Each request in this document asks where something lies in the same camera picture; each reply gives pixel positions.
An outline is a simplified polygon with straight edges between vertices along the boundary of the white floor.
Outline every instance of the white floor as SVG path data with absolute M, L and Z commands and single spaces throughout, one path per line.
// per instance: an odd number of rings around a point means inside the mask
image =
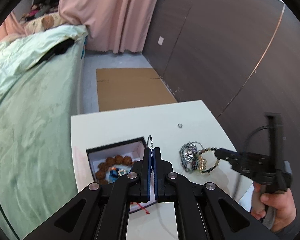
M 141 53 L 86 51 L 82 74 L 83 114 L 99 112 L 96 74 L 98 68 L 151 68 L 151 65 Z

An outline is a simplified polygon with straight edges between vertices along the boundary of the blue gripper pad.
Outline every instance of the blue gripper pad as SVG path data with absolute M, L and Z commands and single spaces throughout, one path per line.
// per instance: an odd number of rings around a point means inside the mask
M 154 198 L 155 200 L 158 200 L 158 178 L 157 178 L 157 163 L 155 158 L 155 148 L 153 149 L 152 167 L 153 167 L 153 180 L 154 180 Z
M 148 176 L 147 176 L 147 198 L 148 198 L 148 200 L 150 200 L 151 165 L 152 165 L 152 157 L 151 157 L 151 150 L 150 150 L 149 151 L 149 159 L 148 159 Z

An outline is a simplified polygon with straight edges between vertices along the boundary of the jewelry pile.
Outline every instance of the jewelry pile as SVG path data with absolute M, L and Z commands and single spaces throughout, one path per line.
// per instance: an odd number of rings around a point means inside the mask
M 198 150 L 195 144 L 199 144 L 202 150 Z M 201 155 L 208 151 L 215 151 L 217 148 L 203 148 L 202 144 L 199 142 L 188 142 L 184 144 L 179 153 L 181 157 L 181 166 L 186 172 L 192 173 L 195 170 L 200 171 L 201 173 L 210 173 L 213 171 L 219 164 L 219 159 L 217 159 L 215 165 L 209 169 L 206 167 L 207 160 L 204 159 Z

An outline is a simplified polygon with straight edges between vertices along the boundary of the black cloth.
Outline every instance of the black cloth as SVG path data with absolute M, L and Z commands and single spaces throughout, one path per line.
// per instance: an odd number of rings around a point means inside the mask
M 280 240 L 293 240 L 298 234 L 296 229 L 296 220 L 275 234 Z
M 36 65 L 39 65 L 40 63 L 46 60 L 49 60 L 55 55 L 65 54 L 67 49 L 71 47 L 73 44 L 74 44 L 74 40 L 71 38 L 60 42 L 59 44 L 51 48 L 45 55 L 43 55 Z
M 33 19 L 34 19 L 34 15 L 25 18 L 26 22 L 29 22 Z

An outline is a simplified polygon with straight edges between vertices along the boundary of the cardboard sheet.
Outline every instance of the cardboard sheet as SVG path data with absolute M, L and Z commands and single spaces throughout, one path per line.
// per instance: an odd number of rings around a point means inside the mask
M 100 111 L 176 103 L 152 68 L 97 69 Z

